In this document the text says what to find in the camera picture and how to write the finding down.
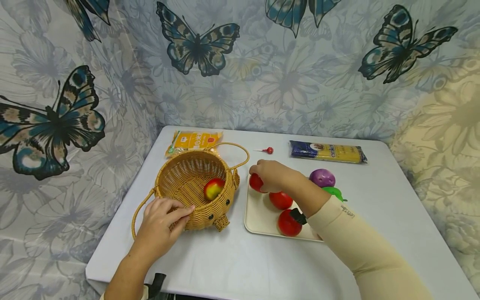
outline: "green toy fruit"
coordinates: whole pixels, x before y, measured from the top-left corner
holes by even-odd
[[[327,187],[324,187],[322,188],[322,190],[324,190],[325,192],[331,194],[331,195],[334,195],[335,197],[337,197],[341,202],[344,202],[346,201],[346,199],[343,199],[342,197],[342,192],[337,189],[337,188],[334,188],[333,186],[327,186]]]

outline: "white tray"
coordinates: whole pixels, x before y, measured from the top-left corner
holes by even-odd
[[[288,239],[313,240],[323,242],[320,237],[313,231],[310,225],[305,224],[301,232],[296,237],[286,237],[280,233],[276,225],[278,216],[282,210],[273,206],[268,198],[268,193],[263,194],[252,189],[248,184],[250,176],[247,177],[247,201],[245,209],[245,228],[256,234],[272,235]],[[293,202],[290,209],[298,208]]]

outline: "wicker basket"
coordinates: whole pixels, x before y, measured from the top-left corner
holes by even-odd
[[[218,143],[241,148],[247,154],[247,159],[232,168],[216,153],[204,150],[188,150],[174,155],[158,172],[155,187],[145,200],[140,203],[132,220],[132,236],[135,239],[135,220],[140,208],[155,194],[157,197],[176,199],[187,207],[195,205],[190,214],[186,230],[203,229],[212,225],[222,231],[230,222],[226,213],[233,204],[233,194],[240,184],[237,168],[245,165],[250,159],[247,149],[233,143]],[[212,201],[204,197],[204,186],[213,178],[225,181],[222,192]]]

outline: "white table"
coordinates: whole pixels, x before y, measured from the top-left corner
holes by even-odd
[[[154,185],[165,163],[165,149],[175,130],[205,129],[167,126],[150,150],[140,172],[86,267],[89,280],[109,282],[133,240],[132,215]],[[359,145],[368,165],[289,157],[289,140]],[[225,142],[243,145],[251,159],[239,168],[240,187],[228,213],[230,225],[185,232],[150,269],[167,274],[163,290],[214,299],[359,300],[350,271],[323,243],[249,233],[243,224],[249,167],[258,159],[275,159],[305,175],[317,168],[332,171],[348,205],[386,237],[415,268],[436,300],[478,300],[460,266],[403,175],[388,147],[376,141],[322,138],[262,132],[224,131]],[[254,149],[275,149],[272,155]],[[233,166],[244,160],[238,148],[219,147]],[[141,224],[143,210],[137,218]]]

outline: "hand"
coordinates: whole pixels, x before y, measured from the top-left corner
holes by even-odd
[[[282,165],[276,160],[260,159],[256,165],[250,167],[250,174],[256,173],[264,182],[261,190],[263,192],[285,192],[289,184],[294,184],[296,180],[305,179],[298,171]]]
[[[142,225],[129,254],[141,257],[142,261],[151,266],[177,241],[194,208],[193,205],[184,208],[177,200],[155,198],[145,208]],[[170,231],[170,225],[175,222],[178,223]]]

